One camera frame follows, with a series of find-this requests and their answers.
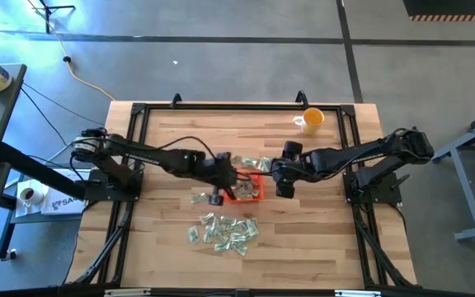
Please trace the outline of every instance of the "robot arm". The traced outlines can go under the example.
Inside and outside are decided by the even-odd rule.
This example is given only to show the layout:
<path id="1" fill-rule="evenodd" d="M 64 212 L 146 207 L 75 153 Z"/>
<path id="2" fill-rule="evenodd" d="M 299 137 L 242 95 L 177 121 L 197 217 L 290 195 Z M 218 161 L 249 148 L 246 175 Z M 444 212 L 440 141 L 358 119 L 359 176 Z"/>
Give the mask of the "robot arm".
<path id="1" fill-rule="evenodd" d="M 285 143 L 281 158 L 272 162 L 271 173 L 276 182 L 276 195 L 294 196 L 294 182 L 319 182 L 341 172 L 352 163 L 386 157 L 372 167 L 363 167 L 356 172 L 360 189 L 399 169 L 405 164 L 428 163 L 434 155 L 426 135 L 417 131 L 398 129 L 390 135 L 345 149 L 319 148 L 302 153 L 302 144 Z"/>
<path id="2" fill-rule="evenodd" d="M 215 158 L 206 159 L 205 153 L 201 151 L 154 148 L 117 134 L 107 134 L 104 129 L 85 130 L 74 143 L 73 156 L 80 162 L 97 166 L 109 177 L 113 187 L 130 188 L 134 181 L 132 177 L 138 174 L 136 170 L 118 164 L 112 158 L 122 156 L 157 165 L 175 177 L 191 178 L 214 186 L 210 204 L 223 204 L 222 197 L 217 194 L 219 189 L 234 198 L 230 186 L 236 183 L 236 176 L 230 163 L 230 153 L 218 153 Z"/>

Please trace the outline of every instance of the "butcher block tabletop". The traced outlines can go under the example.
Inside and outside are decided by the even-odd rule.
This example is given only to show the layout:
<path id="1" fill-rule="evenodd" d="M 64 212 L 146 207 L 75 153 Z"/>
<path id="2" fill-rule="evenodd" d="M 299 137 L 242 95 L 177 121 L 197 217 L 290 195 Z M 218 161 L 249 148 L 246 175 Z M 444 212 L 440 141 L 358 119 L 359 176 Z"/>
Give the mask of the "butcher block tabletop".
<path id="1" fill-rule="evenodd" d="M 131 101 L 111 103 L 106 122 L 109 133 L 126 135 L 132 105 Z M 355 104 L 355 112 L 362 143 L 383 136 L 376 105 Z M 145 143 L 160 146 L 193 135 L 205 141 L 215 153 L 230 152 L 251 158 L 279 157 L 286 140 L 302 143 L 304 152 L 341 148 L 335 112 L 324 111 L 325 123 L 314 136 L 302 134 L 293 124 L 293 118 L 302 113 L 151 111 Z M 139 122 L 135 135 L 139 134 Z M 205 150 L 192 139 L 169 147 L 173 148 Z M 121 286 L 363 288 L 353 214 L 344 202 L 341 174 L 318 183 L 297 181 L 294 186 L 293 199 L 280 198 L 275 195 L 275 183 L 266 177 L 263 201 L 225 203 L 224 206 L 206 202 L 191 204 L 192 194 L 210 191 L 211 187 L 174 177 L 160 167 L 147 164 L 142 193 L 131 222 Z M 83 214 L 67 282 L 76 280 L 102 249 L 111 206 L 110 202 L 100 202 Z M 406 279 L 416 283 L 401 217 L 389 205 L 375 205 L 374 208 L 383 250 Z M 209 212 L 238 219 L 257 219 L 260 234 L 247 242 L 246 256 L 234 250 L 215 252 L 213 243 L 190 244 L 188 228 L 197 225 L 202 237 L 204 226 L 199 217 Z M 116 249 L 112 253 L 109 277 L 115 268 Z M 372 252 L 369 252 L 369 264 L 376 279 Z"/>

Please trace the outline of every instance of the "red basket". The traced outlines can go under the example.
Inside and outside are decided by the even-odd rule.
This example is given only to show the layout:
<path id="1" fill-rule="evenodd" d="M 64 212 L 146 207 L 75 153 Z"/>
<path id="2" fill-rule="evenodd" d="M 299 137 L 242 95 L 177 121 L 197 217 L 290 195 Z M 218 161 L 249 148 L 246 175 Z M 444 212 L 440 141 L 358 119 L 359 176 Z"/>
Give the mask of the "red basket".
<path id="1" fill-rule="evenodd" d="M 260 193 L 257 196 L 253 196 L 252 199 L 242 199 L 242 200 L 236 199 L 236 200 L 234 200 L 234 199 L 230 199 L 227 192 L 224 191 L 223 192 L 223 197 L 224 197 L 224 200 L 226 202 L 230 202 L 230 203 L 258 202 L 258 201 L 261 201 L 261 200 L 265 199 L 265 196 L 263 195 L 263 176 L 261 176 L 261 175 L 251 175 L 251 176 L 249 176 L 248 175 L 248 173 L 251 173 L 251 172 L 261 172 L 261 171 L 239 168 L 237 170 L 237 172 L 247 175 L 248 177 L 251 178 L 251 180 L 256 182 L 258 190 L 260 191 Z"/>

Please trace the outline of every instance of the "black metal frame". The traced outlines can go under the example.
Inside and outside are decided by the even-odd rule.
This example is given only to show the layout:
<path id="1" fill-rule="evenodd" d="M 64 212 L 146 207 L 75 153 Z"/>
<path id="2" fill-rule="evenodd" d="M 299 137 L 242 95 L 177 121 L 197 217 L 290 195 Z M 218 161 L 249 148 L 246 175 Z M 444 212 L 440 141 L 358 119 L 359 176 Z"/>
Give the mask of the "black metal frame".
<path id="1" fill-rule="evenodd" d="M 284 104 L 284 103 L 265 103 L 254 104 L 246 103 L 213 103 L 203 104 L 194 102 L 181 102 L 181 96 L 176 94 L 172 104 L 166 102 L 157 103 L 134 103 L 131 109 L 129 119 L 127 139 L 133 140 L 135 123 L 140 115 L 142 115 L 142 125 L 139 135 L 139 142 L 144 143 L 145 136 L 148 130 L 149 115 L 151 110 L 243 110 L 243 111 L 303 111 L 309 107 L 316 107 L 321 111 L 334 111 L 338 120 L 338 129 L 340 131 L 341 146 L 347 148 L 349 146 L 347 129 L 345 120 L 347 118 L 354 145 L 360 144 L 360 134 L 356 122 L 355 107 L 353 105 L 310 105 L 308 99 L 303 91 L 300 91 L 296 97 L 296 102 L 301 104 Z M 364 163 L 357 164 L 359 167 L 364 166 Z M 346 169 L 347 172 L 352 172 L 352 166 Z M 129 237 L 129 227 L 134 209 L 134 202 L 127 202 L 123 219 L 117 225 L 117 220 L 120 211 L 119 201 L 113 202 L 111 208 L 111 216 L 106 234 L 106 244 L 104 249 L 98 255 L 98 258 L 86 270 L 86 272 L 73 283 L 61 285 L 59 287 L 49 287 L 42 289 L 31 290 L 14 290 L 0 292 L 0 295 L 34 295 L 34 296 L 52 296 L 52 295 L 71 295 L 71 296 L 103 296 L 106 290 L 120 289 L 122 272 L 124 270 L 125 254 L 127 252 L 127 243 Z M 475 295 L 446 292 L 440 290 L 427 290 L 418 285 L 413 285 L 394 267 L 386 253 L 380 247 L 379 233 L 374 214 L 373 203 L 371 201 L 364 203 L 365 213 L 367 214 L 367 223 L 362 219 L 361 204 L 351 204 L 355 236 L 357 238 L 359 255 L 360 255 L 360 269 L 362 270 L 362 277 L 365 290 L 380 291 L 386 296 L 462 296 L 472 297 Z M 109 268 L 109 261 L 111 250 L 117 242 L 120 241 L 118 257 L 116 259 L 115 274 L 111 281 L 106 281 L 107 270 Z M 375 254 L 379 282 L 375 283 L 371 276 L 368 261 L 368 251 L 365 243 L 372 248 Z M 94 276 L 98 273 L 97 283 L 91 284 Z M 388 285 L 387 275 L 393 280 L 396 286 Z M 178 295 L 178 294 L 193 294 L 193 295 L 211 295 L 221 293 L 228 293 L 228 295 L 236 296 L 271 296 L 271 295 L 308 295 L 308 296 L 333 296 L 334 290 L 257 290 L 257 289 L 202 289 L 202 288 L 151 288 L 147 289 L 147 293 L 151 295 Z"/>
<path id="2" fill-rule="evenodd" d="M 50 26 L 49 26 L 50 15 L 52 15 L 53 13 L 55 13 L 59 9 L 64 9 L 64 8 L 75 9 L 76 8 L 74 5 L 58 5 L 58 6 L 50 7 L 47 4 L 45 4 L 44 0 L 40 0 L 40 2 L 41 2 L 41 5 L 43 5 L 43 8 L 34 7 L 33 9 L 41 9 L 41 10 L 45 11 L 45 20 L 46 20 L 46 22 L 45 22 L 45 33 L 47 33 L 47 34 L 50 34 Z"/>

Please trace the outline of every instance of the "gray floor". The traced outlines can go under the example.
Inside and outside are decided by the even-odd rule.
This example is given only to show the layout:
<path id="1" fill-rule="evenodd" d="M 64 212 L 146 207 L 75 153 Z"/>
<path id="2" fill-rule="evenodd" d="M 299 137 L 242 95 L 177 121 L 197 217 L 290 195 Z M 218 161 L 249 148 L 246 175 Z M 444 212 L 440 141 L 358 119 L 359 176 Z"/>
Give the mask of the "gray floor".
<path id="1" fill-rule="evenodd" d="M 77 10 L 53 17 L 62 32 L 100 35 L 341 37 L 334 0 L 49 1 Z M 42 32 L 21 2 L 0 0 L 0 30 Z M 400 0 L 345 0 L 353 38 L 475 40 L 475 23 L 414 23 Z M 343 45 L 237 45 L 67 42 L 79 76 L 119 100 L 353 102 Z M 383 130 L 416 125 L 439 148 L 475 119 L 474 47 L 357 46 L 364 102 L 378 105 Z M 0 40 L 0 63 L 24 63 L 26 82 L 52 99 L 104 121 L 108 99 L 68 74 L 54 41 Z M 93 124 L 31 92 L 66 141 Z M 5 140 L 48 158 L 63 145 L 20 97 Z M 56 160 L 67 162 L 67 153 Z M 453 232 L 473 226 L 453 164 L 409 166 L 402 185 L 408 240 L 419 283 L 475 293 L 475 241 Z M 0 232 L 5 219 L 0 213 Z M 16 227 L 12 262 L 0 262 L 0 290 L 60 284 L 78 222 Z"/>

